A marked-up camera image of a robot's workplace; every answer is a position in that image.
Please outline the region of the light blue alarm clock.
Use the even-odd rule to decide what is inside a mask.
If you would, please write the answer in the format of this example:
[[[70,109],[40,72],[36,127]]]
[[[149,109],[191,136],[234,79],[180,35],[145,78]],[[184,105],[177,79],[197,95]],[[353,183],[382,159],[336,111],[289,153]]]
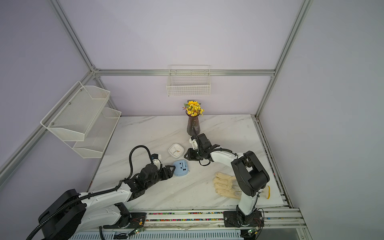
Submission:
[[[189,167],[186,160],[178,160],[173,163],[175,167],[174,176],[185,176],[189,172]]]

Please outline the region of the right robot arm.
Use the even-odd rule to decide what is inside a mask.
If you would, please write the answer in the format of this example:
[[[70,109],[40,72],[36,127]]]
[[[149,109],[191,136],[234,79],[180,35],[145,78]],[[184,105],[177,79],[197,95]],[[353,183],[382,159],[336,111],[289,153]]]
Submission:
[[[184,155],[188,161],[209,161],[232,168],[234,175],[215,173],[215,192],[226,198],[239,199],[237,212],[248,217],[256,210],[258,197],[270,181],[270,176],[252,151],[235,153],[229,149],[212,145],[205,134],[192,136],[192,145]]]

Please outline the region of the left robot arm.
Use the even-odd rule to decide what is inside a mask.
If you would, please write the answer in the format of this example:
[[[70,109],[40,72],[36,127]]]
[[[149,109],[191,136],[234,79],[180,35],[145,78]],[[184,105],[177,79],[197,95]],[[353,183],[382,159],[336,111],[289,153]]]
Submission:
[[[68,240],[78,232],[96,227],[126,227],[131,216],[125,203],[141,197],[156,183],[170,179],[175,169],[173,165],[148,164],[111,189],[91,193],[68,190],[39,216],[37,228],[46,240]]]

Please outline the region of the dark glass vase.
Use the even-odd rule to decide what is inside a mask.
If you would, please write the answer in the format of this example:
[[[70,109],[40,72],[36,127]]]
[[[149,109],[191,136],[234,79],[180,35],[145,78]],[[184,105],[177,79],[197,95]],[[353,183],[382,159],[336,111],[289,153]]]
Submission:
[[[188,116],[187,133],[190,136],[197,136],[201,132],[199,116],[192,116],[186,112]]]

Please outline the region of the yellow flower bouquet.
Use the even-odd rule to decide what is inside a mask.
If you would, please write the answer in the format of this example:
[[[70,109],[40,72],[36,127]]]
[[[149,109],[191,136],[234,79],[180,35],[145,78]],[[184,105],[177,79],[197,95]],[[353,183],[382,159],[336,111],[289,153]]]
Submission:
[[[189,117],[202,116],[205,112],[197,101],[188,101],[184,104],[183,109]]]

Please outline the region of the cream work glove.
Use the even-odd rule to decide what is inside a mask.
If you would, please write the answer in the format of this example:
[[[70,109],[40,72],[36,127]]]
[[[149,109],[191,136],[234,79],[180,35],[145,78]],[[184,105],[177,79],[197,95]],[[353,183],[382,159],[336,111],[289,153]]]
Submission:
[[[230,176],[221,172],[216,172],[215,177],[213,178],[213,184],[215,192],[226,198],[241,199],[243,191],[241,190],[236,177]],[[255,197],[261,197],[269,200],[271,197],[271,188],[266,186],[265,188],[259,190]]]

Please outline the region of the white two-tier mesh shelf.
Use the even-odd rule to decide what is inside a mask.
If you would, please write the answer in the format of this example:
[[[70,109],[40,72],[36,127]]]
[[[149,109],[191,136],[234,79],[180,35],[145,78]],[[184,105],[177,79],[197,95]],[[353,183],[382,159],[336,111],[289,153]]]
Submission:
[[[108,107],[110,91],[74,84],[41,125],[84,159],[103,157],[121,112]]]

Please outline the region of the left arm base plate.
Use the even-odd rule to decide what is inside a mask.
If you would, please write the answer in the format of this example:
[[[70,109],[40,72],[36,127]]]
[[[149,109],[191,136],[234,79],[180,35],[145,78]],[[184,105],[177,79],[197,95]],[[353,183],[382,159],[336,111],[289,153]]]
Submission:
[[[140,227],[140,223],[144,224],[147,217],[145,212],[129,212],[121,214],[121,217],[114,225],[104,225],[104,229],[135,229]]]

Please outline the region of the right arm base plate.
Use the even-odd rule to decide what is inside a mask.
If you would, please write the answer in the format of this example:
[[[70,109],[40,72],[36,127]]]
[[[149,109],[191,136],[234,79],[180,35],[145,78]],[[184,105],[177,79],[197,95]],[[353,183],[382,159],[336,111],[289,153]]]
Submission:
[[[263,227],[264,218],[261,211],[254,211],[249,215],[244,215],[241,211],[224,211],[225,227]]]

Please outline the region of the aluminium front rail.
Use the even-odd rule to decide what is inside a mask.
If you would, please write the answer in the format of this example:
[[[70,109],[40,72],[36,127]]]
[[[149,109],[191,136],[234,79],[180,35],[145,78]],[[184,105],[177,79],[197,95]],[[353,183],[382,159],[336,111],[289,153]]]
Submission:
[[[139,228],[92,228],[71,240],[310,240],[312,236],[298,209],[261,209],[263,227],[225,227],[230,210],[149,211]]]

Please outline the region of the aluminium frame profile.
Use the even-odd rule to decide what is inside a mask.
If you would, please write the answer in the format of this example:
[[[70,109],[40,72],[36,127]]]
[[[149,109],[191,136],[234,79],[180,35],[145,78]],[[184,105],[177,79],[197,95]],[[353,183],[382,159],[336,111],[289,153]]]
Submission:
[[[201,132],[254,152],[283,200],[253,114],[303,1],[1,1],[1,166],[36,130],[1,189],[1,217],[33,223],[65,191],[115,187]]]

